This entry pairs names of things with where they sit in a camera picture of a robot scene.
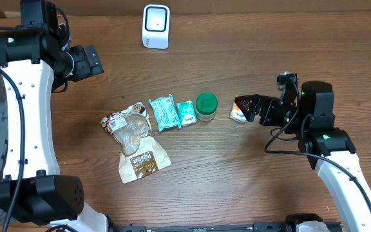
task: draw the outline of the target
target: blue packet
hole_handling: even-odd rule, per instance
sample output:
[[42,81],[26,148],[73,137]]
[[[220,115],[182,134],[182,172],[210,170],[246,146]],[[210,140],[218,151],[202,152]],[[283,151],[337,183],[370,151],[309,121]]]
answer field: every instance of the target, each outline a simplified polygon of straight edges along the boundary
[[197,123],[196,112],[192,101],[177,103],[178,115],[180,116],[181,126],[188,126]]
[[159,132],[174,126],[178,126],[178,129],[181,129],[180,119],[175,111],[174,100],[171,94],[168,97],[159,97],[154,101],[150,99],[148,102],[154,110]]

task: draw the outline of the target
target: wooden table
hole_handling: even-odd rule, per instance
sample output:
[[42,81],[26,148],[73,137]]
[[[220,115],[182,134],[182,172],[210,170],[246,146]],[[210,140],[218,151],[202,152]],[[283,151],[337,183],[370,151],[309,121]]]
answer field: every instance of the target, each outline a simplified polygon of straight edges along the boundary
[[[19,24],[0,19],[0,26]],[[236,94],[280,96],[276,76],[327,81],[336,95],[336,126],[357,148],[371,187],[371,12],[173,15],[168,50],[145,49],[141,16],[71,17],[73,44],[94,44],[104,74],[52,95],[53,141],[61,174],[78,176],[86,201],[119,226],[251,224],[315,212],[340,220],[325,185],[305,157],[266,155],[269,130],[229,119]],[[157,130],[148,99],[175,101],[213,92],[210,123]],[[123,184],[120,145],[100,120],[142,101],[154,136],[172,165]],[[277,142],[273,148],[296,149]],[[18,224],[11,231],[35,231]]]

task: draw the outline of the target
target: white container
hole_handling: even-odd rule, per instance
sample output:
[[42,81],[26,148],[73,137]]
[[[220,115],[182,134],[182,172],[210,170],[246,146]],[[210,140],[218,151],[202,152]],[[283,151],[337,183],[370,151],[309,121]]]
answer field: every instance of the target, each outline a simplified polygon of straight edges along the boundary
[[167,49],[170,9],[164,5],[147,5],[142,16],[142,44],[146,48]]

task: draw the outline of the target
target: jar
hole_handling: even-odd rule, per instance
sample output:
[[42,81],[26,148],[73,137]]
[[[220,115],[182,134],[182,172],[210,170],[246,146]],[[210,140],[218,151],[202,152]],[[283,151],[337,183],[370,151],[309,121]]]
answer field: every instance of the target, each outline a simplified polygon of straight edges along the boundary
[[201,121],[211,121],[216,115],[218,101],[212,93],[202,93],[196,100],[196,115]]

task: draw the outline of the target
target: candy wrapper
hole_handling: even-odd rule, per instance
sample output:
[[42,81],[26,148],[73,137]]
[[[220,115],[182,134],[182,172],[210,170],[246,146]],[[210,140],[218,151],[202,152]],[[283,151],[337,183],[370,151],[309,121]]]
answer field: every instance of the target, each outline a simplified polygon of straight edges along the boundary
[[101,125],[122,145],[119,173],[123,183],[171,164],[167,152],[153,137],[149,115],[141,102],[104,117]]
[[180,119],[175,111],[174,100],[171,94],[168,97],[159,97],[154,101],[150,99],[148,102],[154,110],[159,132],[174,126],[178,126],[178,129],[181,129]]
[[192,101],[177,103],[177,111],[180,116],[181,126],[188,126],[197,123],[197,116]]
[[237,106],[237,104],[234,101],[233,105],[231,106],[230,119],[240,123],[245,123],[245,121],[247,120],[245,119],[242,110]]

